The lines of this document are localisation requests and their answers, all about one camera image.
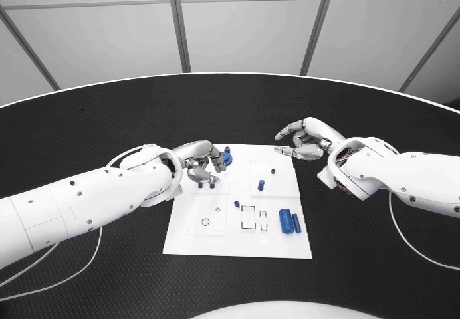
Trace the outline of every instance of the table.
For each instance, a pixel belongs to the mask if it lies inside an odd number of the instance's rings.
[[[460,115],[438,104],[345,82],[268,74],[177,74],[108,82],[0,108],[0,197],[105,166],[130,148],[215,143],[278,144],[277,131],[308,116],[346,136],[376,136],[401,152],[460,156]],[[313,260],[163,255],[173,202],[104,227],[85,272],[55,289],[0,304],[1,318],[190,318],[236,304],[293,300],[382,318],[457,318],[460,272],[428,263],[404,244],[388,194],[366,201],[316,178],[324,160],[294,163]],[[394,201],[409,242],[460,265],[460,219]],[[0,289],[37,289],[86,264],[98,239],[65,241]],[[19,272],[43,251],[10,265]]]

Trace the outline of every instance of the black table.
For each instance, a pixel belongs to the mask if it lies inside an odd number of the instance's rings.
[[[460,156],[460,115],[402,95],[297,76],[183,74],[86,86],[0,109],[0,197],[105,166],[146,143],[278,144],[293,121],[314,116],[346,136],[376,136],[401,152]],[[366,201],[316,178],[324,160],[294,162],[313,260],[163,255],[173,202],[104,228],[85,272],[58,288],[0,304],[1,318],[190,318],[257,301],[303,300],[382,318],[460,318],[460,272],[404,244],[388,194]],[[460,219],[394,201],[411,243],[460,265]],[[98,239],[65,241],[40,265],[0,288],[37,289],[86,264]],[[1,272],[9,278],[43,254]]]

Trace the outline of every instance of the small blue part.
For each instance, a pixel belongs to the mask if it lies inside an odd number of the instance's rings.
[[[265,184],[265,182],[264,182],[262,180],[259,180],[259,181],[258,181],[258,187],[257,187],[257,189],[258,189],[259,191],[264,190],[264,184]]]
[[[232,154],[229,152],[231,152],[231,148],[226,147],[225,151],[222,152],[225,166],[229,166],[232,163]]]
[[[294,222],[295,232],[297,232],[297,233],[301,233],[301,228],[300,228],[300,222],[298,222],[297,214],[293,214],[293,222]]]
[[[290,215],[288,209],[281,209],[280,211],[280,223],[281,223],[281,232],[284,234],[291,234],[294,232],[293,217]]]

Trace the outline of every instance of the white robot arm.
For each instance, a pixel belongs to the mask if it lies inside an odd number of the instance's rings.
[[[0,269],[99,228],[138,206],[153,206],[180,195],[184,168],[197,183],[219,182],[205,170],[209,157],[216,172],[225,171],[221,151],[209,141],[173,150],[156,144],[134,150],[138,151],[127,155],[120,168],[95,169],[0,199]]]
[[[388,189],[409,205],[460,218],[460,157],[407,152],[378,138],[345,138],[326,123],[306,118],[275,135],[280,140],[294,133],[295,148],[275,152],[301,160],[317,160],[329,153],[319,179],[365,200]]]

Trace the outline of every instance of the robotic hand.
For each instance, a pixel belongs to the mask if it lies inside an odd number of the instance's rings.
[[[300,160],[319,160],[329,153],[319,179],[365,200],[381,188],[409,206],[460,218],[460,157],[407,152],[378,138],[345,138],[316,118],[291,123],[275,140],[294,133],[295,148],[275,152]]]
[[[111,167],[122,157],[120,168]],[[138,206],[153,206],[180,195],[183,169],[196,183],[218,183],[218,177],[205,171],[209,159],[216,172],[225,171],[222,153],[209,141],[173,150],[148,144],[122,153],[107,168],[0,199],[0,269],[99,228]]]

